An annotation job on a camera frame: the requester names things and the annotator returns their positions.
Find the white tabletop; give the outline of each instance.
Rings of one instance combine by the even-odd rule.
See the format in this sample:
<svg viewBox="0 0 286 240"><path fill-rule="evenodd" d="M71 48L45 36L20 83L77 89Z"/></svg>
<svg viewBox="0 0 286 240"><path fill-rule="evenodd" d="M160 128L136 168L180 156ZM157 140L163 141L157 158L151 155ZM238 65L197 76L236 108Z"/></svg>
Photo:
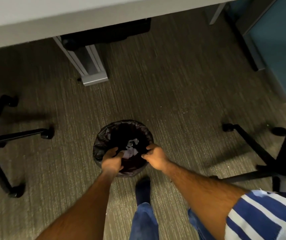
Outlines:
<svg viewBox="0 0 286 240"><path fill-rule="evenodd" d="M0 0L0 47L232 0Z"/></svg>

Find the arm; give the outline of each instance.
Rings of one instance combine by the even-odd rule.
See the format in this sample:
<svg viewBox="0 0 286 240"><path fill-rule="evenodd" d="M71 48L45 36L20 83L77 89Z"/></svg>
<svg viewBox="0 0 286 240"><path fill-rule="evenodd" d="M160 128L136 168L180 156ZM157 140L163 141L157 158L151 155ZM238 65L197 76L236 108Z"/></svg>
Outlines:
<svg viewBox="0 0 286 240"><path fill-rule="evenodd" d="M64 214L57 218L37 240L101 240L103 239L106 207L110 186L122 169L123 152L117 147L108 150L102 161L102 173L85 194Z"/></svg>
<svg viewBox="0 0 286 240"><path fill-rule="evenodd" d="M171 162L162 148L151 144L142 157L175 184L191 209L217 240L224 239L226 217L248 190L191 172Z"/></svg>

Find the person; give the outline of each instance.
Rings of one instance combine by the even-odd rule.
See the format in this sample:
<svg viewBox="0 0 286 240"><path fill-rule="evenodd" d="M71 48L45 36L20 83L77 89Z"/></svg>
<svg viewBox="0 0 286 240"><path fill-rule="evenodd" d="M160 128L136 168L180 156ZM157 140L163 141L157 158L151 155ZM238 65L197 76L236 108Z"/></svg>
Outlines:
<svg viewBox="0 0 286 240"><path fill-rule="evenodd" d="M201 240L286 239L286 193L249 191L189 171L170 161L161 147L151 144L142 157L167 175L190 205L189 221ZM122 169L123 153L107 151L102 172L85 194L45 229L37 240L102 240L109 190ZM137 211L130 240L159 238L158 223L150 204L150 179L135 188Z"/></svg>

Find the pant leg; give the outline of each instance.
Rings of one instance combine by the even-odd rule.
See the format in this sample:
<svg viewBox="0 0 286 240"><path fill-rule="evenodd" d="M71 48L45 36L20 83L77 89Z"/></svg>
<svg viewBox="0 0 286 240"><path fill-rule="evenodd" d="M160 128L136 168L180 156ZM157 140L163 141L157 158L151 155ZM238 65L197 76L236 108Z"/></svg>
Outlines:
<svg viewBox="0 0 286 240"><path fill-rule="evenodd" d="M129 240L159 240L159 225L149 203L137 206Z"/></svg>
<svg viewBox="0 0 286 240"><path fill-rule="evenodd" d="M191 210L188 210L189 221L192 226L197 230L200 240L215 240L215 238L209 233L205 226L201 223L197 215Z"/></svg>

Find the forearm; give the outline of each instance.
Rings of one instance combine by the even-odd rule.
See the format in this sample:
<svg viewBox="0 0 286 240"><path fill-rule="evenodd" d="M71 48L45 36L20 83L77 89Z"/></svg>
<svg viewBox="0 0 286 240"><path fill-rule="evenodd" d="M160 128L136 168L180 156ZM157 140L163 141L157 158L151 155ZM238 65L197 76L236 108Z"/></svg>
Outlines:
<svg viewBox="0 0 286 240"><path fill-rule="evenodd" d="M223 240L226 217L248 190L204 177L170 161L163 172L173 181L209 232L217 240Z"/></svg>
<svg viewBox="0 0 286 240"><path fill-rule="evenodd" d="M37 240L102 240L109 190L114 175L103 172L67 212L55 220Z"/></svg>

